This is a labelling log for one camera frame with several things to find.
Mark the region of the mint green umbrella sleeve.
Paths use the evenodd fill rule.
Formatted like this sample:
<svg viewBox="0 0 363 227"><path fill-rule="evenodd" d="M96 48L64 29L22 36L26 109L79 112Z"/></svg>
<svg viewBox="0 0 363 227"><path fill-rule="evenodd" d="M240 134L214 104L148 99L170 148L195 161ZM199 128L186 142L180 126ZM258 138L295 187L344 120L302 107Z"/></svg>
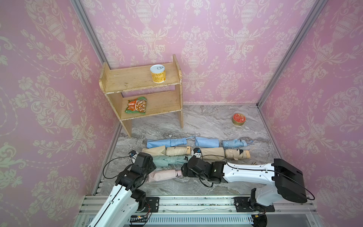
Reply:
<svg viewBox="0 0 363 227"><path fill-rule="evenodd" d="M168 156L156 156L153 157L153 163L156 167L168 167L169 157Z"/></svg>

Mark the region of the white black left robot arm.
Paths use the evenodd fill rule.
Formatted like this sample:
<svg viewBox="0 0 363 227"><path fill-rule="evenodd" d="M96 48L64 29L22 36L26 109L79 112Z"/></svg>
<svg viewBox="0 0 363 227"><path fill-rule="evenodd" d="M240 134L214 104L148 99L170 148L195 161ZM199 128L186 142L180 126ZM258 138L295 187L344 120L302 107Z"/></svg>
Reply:
<svg viewBox="0 0 363 227"><path fill-rule="evenodd" d="M139 188L155 169L153 157L139 153L135 162L118 174L110 195L89 226L123 227L134 213L144 210L146 193Z"/></svg>

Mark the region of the pink sleeved umbrella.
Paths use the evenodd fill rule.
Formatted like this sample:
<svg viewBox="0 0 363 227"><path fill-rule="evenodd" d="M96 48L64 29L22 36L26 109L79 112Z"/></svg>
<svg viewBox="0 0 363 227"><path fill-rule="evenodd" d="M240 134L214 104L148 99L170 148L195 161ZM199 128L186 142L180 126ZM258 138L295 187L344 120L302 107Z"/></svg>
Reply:
<svg viewBox="0 0 363 227"><path fill-rule="evenodd" d="M170 180L181 176L182 176L181 170L170 169L170 170L153 171L148 175L147 183Z"/></svg>

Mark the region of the beige sleeved umbrella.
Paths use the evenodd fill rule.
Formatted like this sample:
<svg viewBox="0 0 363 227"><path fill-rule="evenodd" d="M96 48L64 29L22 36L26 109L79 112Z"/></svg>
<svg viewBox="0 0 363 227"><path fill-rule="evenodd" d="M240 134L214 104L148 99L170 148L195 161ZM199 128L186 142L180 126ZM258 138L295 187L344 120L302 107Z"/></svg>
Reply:
<svg viewBox="0 0 363 227"><path fill-rule="evenodd" d="M192 148L190 146L166 148L166 155L170 157L185 156L185 155L190 155L191 153L192 153Z"/></svg>

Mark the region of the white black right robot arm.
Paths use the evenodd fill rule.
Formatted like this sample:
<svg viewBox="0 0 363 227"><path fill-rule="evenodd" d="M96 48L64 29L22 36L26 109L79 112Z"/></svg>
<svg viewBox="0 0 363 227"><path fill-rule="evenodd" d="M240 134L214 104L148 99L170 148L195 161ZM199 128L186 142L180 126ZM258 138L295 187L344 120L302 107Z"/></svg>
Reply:
<svg viewBox="0 0 363 227"><path fill-rule="evenodd" d="M283 159L274 159L273 163L262 165L238 165L226 161L209 163L193 156L183 164L181 172L184 177L198 178L201 182L210 182L211 185L233 182L263 185L253 188L247 201L235 198L236 208L247 206L248 210L255 212L273 212L276 201L306 203L309 200L303 173Z"/></svg>

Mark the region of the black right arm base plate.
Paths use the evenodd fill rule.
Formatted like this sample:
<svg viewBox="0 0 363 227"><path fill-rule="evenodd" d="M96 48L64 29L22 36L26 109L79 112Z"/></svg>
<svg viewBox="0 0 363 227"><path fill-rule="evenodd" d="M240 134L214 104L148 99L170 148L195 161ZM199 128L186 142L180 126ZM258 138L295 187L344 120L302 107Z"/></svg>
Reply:
<svg viewBox="0 0 363 227"><path fill-rule="evenodd" d="M257 203L251 204L250 197L234 197L233 204L235 206L237 213L242 212L258 212L258 213L266 213L266 212L275 212L275 207L273 205L270 206L262 206Z"/></svg>

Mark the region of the mint green sleeved umbrella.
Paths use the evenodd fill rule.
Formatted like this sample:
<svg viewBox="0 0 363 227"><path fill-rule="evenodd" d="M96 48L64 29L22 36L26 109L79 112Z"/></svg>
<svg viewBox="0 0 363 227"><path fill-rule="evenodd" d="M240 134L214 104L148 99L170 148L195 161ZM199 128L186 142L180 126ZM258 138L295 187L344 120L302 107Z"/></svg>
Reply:
<svg viewBox="0 0 363 227"><path fill-rule="evenodd" d="M169 165L183 165L188 163L188 161L192 158L192 156L173 156L167 157L167 162Z"/></svg>

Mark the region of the light blue umbrella sleeve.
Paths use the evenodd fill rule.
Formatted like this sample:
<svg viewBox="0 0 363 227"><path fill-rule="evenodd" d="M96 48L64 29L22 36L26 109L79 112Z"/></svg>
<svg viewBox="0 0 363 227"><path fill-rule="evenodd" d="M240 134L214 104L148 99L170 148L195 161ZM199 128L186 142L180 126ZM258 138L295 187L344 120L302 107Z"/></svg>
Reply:
<svg viewBox="0 0 363 227"><path fill-rule="evenodd" d="M218 148L219 139L195 137L195 146L200 148Z"/></svg>
<svg viewBox="0 0 363 227"><path fill-rule="evenodd" d="M148 140L147 141L147 148L156 148L160 146L165 146L166 148L171 147L170 139L164 139L164 140Z"/></svg>

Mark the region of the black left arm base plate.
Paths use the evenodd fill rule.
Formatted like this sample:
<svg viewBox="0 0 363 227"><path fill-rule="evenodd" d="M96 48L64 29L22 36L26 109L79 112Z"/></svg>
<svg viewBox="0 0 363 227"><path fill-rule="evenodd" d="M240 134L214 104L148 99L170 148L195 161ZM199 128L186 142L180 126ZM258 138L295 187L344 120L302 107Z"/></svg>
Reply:
<svg viewBox="0 0 363 227"><path fill-rule="evenodd" d="M141 213L158 213L160 198L159 197L146 197L139 202L137 212Z"/></svg>

